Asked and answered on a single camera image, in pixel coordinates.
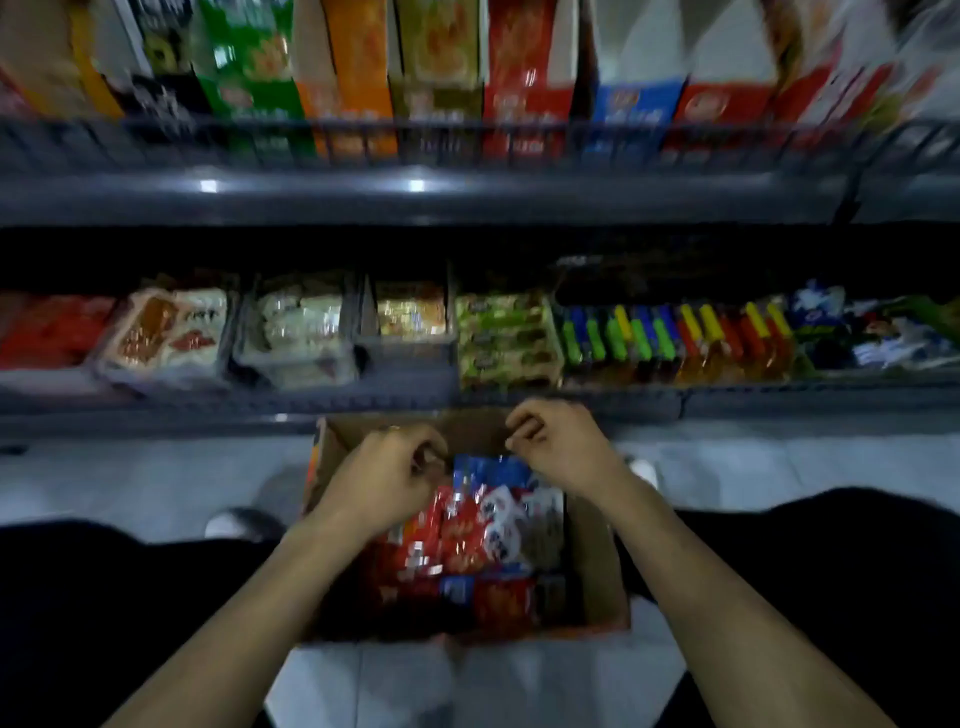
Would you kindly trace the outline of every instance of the white floor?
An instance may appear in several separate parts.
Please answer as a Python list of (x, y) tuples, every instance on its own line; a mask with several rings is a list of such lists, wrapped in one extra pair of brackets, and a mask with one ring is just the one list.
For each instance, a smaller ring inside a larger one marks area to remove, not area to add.
[[(871, 485), (960, 511), (960, 421), (871, 418), (610, 430), (652, 460), (675, 504), (756, 510), (840, 485)], [(200, 538), (209, 516), (256, 505), (296, 517), (312, 438), (32, 445), (0, 457), (0, 523), (80, 517), (146, 541)], [(268, 707), (278, 728), (647, 726), (684, 670), (641, 599), (630, 634), (470, 650), (440, 644), (298, 649)]]

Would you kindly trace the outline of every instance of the tiled floor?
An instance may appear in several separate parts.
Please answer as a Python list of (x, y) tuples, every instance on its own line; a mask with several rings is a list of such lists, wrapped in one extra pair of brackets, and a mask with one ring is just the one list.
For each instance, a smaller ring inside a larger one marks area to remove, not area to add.
[[(913, 417), (614, 427), (652, 460), (679, 506), (756, 510), (839, 485), (873, 485), (960, 511), (960, 422)], [(0, 457), (0, 523), (73, 516), (147, 541), (199, 538), (253, 504), (298, 510), (311, 439), (36, 444)], [(660, 612), (634, 604), (629, 635), (475, 648), (336, 645), (296, 650), (268, 700), (278, 728), (652, 725), (684, 670)]]

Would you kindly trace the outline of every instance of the black pants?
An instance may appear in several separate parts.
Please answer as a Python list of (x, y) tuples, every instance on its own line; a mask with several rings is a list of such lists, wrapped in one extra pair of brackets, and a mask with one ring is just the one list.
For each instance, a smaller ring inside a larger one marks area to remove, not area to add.
[[(900, 728), (953, 715), (960, 517), (866, 489), (682, 516)], [(0, 723), (99, 725), (272, 548), (145, 546), (80, 522), (0, 529)], [(628, 589), (648, 595), (623, 561)], [(711, 725), (689, 674), (659, 725)]]

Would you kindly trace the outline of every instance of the hand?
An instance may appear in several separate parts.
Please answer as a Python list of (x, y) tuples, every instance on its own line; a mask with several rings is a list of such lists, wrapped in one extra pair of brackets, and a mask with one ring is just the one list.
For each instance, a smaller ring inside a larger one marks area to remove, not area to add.
[[(421, 448), (424, 464), (415, 466)], [(426, 508), (444, 479), (446, 442), (429, 425), (371, 432), (351, 452), (326, 486), (308, 519), (347, 519), (366, 543)]]
[(507, 449), (558, 488), (599, 505), (636, 477), (582, 404), (527, 400), (507, 417)]

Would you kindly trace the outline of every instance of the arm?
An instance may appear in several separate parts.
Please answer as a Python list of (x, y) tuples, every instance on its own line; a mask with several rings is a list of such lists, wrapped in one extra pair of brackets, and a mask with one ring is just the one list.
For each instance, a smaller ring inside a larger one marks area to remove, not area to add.
[(294, 526), (243, 588), (137, 691), (106, 728), (240, 728), (264, 698), (336, 576), (368, 539), (426, 506), (438, 477), (412, 474), (429, 444), (421, 425), (375, 432), (340, 467), (317, 509)]
[(893, 722), (613, 451), (587, 410), (528, 400), (507, 447), (604, 513), (657, 598), (720, 728)]

